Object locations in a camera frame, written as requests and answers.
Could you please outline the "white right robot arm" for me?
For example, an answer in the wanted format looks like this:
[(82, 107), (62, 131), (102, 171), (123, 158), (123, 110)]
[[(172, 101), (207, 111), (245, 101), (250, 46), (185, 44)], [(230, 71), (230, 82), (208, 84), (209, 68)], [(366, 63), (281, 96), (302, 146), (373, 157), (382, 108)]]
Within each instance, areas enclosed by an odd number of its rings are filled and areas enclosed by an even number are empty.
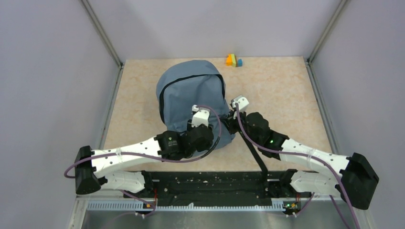
[(258, 112), (232, 111), (221, 121), (231, 134), (240, 132), (264, 156), (310, 169), (288, 169), (279, 179), (283, 195), (319, 193), (341, 197), (357, 209), (369, 208), (379, 177), (364, 155), (337, 155), (306, 146), (270, 129), (269, 122)]

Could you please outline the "colourful sticky note stack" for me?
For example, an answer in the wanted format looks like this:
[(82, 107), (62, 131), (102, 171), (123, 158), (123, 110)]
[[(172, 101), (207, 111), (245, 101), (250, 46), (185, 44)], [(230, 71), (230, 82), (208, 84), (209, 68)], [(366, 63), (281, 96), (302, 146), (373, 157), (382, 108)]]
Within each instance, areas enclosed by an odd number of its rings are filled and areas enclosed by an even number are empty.
[(238, 59), (235, 54), (230, 53), (226, 57), (225, 65), (232, 67), (241, 67), (243, 66), (243, 61), (242, 59)]

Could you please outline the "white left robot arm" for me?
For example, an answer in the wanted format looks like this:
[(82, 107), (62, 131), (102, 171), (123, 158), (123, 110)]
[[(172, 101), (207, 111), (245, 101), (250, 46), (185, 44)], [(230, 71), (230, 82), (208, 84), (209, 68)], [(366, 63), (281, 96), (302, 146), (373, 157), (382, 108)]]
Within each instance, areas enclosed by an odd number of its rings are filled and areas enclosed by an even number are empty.
[(200, 124), (187, 131), (165, 131), (143, 142), (107, 150), (79, 149), (75, 159), (75, 192), (78, 195), (101, 189), (125, 190), (148, 197), (153, 184), (142, 172), (126, 168), (154, 162), (186, 163), (196, 152), (208, 152), (213, 144), (213, 127)]

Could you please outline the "blue student backpack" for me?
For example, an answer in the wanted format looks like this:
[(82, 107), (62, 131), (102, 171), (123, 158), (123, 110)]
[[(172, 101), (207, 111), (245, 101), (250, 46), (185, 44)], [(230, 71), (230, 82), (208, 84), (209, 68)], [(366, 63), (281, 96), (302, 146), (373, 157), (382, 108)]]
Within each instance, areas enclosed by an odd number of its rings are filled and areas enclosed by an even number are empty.
[(226, 85), (217, 68), (207, 60), (191, 60), (170, 67), (160, 77), (156, 96), (159, 113), (167, 131), (185, 132), (192, 119), (192, 106), (210, 110), (209, 124), (213, 127), (213, 144), (208, 152), (196, 152), (197, 159), (208, 156), (233, 141), (221, 118), (232, 110), (225, 98)]

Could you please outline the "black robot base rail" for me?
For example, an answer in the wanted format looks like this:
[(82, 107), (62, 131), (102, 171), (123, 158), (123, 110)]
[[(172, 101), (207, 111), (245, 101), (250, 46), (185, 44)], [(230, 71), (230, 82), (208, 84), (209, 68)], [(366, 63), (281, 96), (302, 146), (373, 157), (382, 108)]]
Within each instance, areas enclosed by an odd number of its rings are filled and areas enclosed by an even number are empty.
[(134, 196), (151, 198), (159, 207), (253, 207), (270, 206), (276, 199), (309, 198), (280, 182), (288, 171), (245, 172), (148, 172), (145, 188)]

